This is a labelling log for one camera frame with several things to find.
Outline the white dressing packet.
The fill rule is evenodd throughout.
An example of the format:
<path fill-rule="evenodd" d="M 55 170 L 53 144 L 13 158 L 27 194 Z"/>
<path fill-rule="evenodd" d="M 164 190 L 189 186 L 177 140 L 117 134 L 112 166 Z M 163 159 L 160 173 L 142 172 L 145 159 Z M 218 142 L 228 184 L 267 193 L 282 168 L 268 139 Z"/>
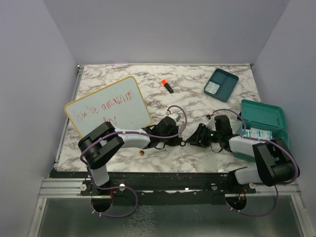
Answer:
<path fill-rule="evenodd" d="M 219 84 L 210 81 L 210 82 L 206 85 L 206 87 L 205 87 L 204 90 L 205 90 L 207 93 L 216 94 L 216 92 L 217 92 L 217 90 L 219 89 L 219 87 L 220 87 Z"/>

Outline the teal wipe packet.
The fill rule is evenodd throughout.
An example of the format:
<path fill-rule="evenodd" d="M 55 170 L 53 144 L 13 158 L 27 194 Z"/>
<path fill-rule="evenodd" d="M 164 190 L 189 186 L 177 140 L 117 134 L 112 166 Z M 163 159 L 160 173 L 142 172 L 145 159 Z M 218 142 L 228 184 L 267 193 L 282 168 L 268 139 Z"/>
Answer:
<path fill-rule="evenodd" d="M 247 129 L 243 135 L 245 137 L 259 138 L 259 139 L 265 139 L 265 140 L 272 139 L 272 132 L 271 131 L 261 130 L 261 129 L 257 129 L 257 128 Z"/>

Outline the teal medicine box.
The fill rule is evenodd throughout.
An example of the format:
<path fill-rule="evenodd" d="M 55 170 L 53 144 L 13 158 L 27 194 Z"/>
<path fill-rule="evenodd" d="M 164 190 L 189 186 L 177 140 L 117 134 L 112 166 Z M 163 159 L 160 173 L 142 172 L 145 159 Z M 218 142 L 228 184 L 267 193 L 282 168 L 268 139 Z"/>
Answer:
<path fill-rule="evenodd" d="M 287 124 L 282 108 L 243 99 L 241 117 L 245 120 L 247 129 L 271 131 L 273 138 L 281 138 L 289 146 Z"/>

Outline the blue divided tray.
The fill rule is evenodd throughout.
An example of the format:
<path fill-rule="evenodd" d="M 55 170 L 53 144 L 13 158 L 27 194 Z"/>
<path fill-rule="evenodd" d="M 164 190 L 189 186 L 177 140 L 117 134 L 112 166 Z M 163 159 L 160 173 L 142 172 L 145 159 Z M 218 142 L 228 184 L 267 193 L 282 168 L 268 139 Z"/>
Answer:
<path fill-rule="evenodd" d="M 219 89 L 217 90 L 216 94 L 207 93 L 204 89 L 206 85 L 210 82 L 214 82 L 220 85 Z M 209 80 L 207 81 L 206 85 L 203 88 L 203 92 L 211 96 L 221 102 L 227 102 L 230 98 L 235 86 L 239 81 L 239 77 L 224 71 L 222 69 L 217 68 L 214 73 L 211 75 Z"/>

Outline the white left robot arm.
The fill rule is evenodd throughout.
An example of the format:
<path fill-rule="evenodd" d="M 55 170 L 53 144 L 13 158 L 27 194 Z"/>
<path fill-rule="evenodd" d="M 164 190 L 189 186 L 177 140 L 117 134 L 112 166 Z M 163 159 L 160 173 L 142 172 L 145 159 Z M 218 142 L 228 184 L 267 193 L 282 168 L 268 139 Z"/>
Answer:
<path fill-rule="evenodd" d="M 85 158 L 93 183 L 92 189 L 99 195 L 109 189 L 109 175 L 106 164 L 121 148 L 151 149 L 164 146 L 182 146 L 185 142 L 179 137 L 180 114 L 170 114 L 158 124 L 139 130 L 123 130 L 104 122 L 78 142 Z"/>

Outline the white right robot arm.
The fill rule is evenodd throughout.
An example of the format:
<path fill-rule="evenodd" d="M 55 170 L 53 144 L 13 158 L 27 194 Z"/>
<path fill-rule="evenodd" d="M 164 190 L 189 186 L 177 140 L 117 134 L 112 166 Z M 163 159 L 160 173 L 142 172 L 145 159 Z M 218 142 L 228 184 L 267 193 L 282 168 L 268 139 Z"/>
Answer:
<path fill-rule="evenodd" d="M 221 151 L 243 154 L 255 160 L 255 165 L 232 172 L 233 177 L 227 180 L 230 192 L 240 192 L 245 184 L 271 187 L 291 183 L 299 177 L 299 167 L 283 139 L 265 140 L 233 134 L 230 120 L 224 115 L 216 116 L 214 124 L 213 130 L 200 123 L 186 143 L 204 148 L 217 143 Z"/>

